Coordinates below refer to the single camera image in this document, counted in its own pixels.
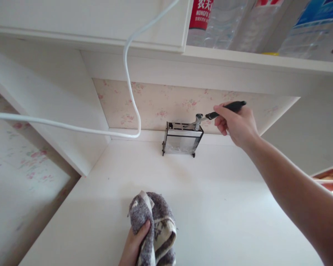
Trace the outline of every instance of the blue label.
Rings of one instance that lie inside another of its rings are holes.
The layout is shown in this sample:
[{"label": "blue label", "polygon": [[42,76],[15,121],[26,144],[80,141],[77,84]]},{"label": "blue label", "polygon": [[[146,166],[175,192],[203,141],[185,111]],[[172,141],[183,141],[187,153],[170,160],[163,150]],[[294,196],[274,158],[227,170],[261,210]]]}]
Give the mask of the blue label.
[{"label": "blue label", "polygon": [[295,26],[326,19],[333,19],[333,0],[311,0]]}]

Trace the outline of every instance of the patterned cloth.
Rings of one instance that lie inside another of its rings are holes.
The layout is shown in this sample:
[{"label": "patterned cloth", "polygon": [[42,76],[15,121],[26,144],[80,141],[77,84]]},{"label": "patterned cloth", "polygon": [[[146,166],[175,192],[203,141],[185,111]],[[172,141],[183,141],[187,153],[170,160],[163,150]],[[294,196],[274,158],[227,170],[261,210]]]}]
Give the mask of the patterned cloth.
[{"label": "patterned cloth", "polygon": [[150,230],[142,242],[137,265],[175,265],[173,244],[176,239],[174,216],[164,198],[153,192],[141,191],[132,200],[129,211],[134,234],[147,220]]}]

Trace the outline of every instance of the white desk surface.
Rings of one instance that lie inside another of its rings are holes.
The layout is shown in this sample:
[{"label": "white desk surface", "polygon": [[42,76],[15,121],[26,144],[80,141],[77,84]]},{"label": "white desk surface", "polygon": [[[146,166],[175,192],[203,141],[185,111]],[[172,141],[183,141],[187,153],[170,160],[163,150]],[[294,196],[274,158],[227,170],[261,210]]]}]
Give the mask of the white desk surface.
[{"label": "white desk surface", "polygon": [[117,265],[140,190],[175,216],[177,265],[322,265],[235,146],[161,155],[159,142],[113,140],[82,177],[20,266]]}]

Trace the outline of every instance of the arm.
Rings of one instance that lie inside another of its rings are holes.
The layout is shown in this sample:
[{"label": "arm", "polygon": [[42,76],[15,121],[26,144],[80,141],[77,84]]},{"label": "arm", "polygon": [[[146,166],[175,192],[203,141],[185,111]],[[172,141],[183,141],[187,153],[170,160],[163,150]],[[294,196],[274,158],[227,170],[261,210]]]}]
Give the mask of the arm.
[{"label": "arm", "polygon": [[220,114],[215,125],[258,168],[283,211],[315,248],[325,265],[333,265],[333,195],[313,181],[256,130],[252,111],[243,107],[235,114],[215,106]]}]

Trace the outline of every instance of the bottle label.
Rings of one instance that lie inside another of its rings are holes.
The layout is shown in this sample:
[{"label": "bottle label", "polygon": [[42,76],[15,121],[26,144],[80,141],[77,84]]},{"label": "bottle label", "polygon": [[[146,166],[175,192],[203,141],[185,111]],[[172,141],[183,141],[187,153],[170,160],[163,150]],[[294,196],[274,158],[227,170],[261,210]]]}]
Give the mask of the bottle label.
[{"label": "bottle label", "polygon": [[294,28],[333,22],[333,0],[312,0],[301,14]]},{"label": "bottle label", "polygon": [[283,2],[284,0],[258,0],[255,6],[281,6]]},{"label": "bottle label", "polygon": [[213,0],[194,0],[189,29],[206,30]]}]

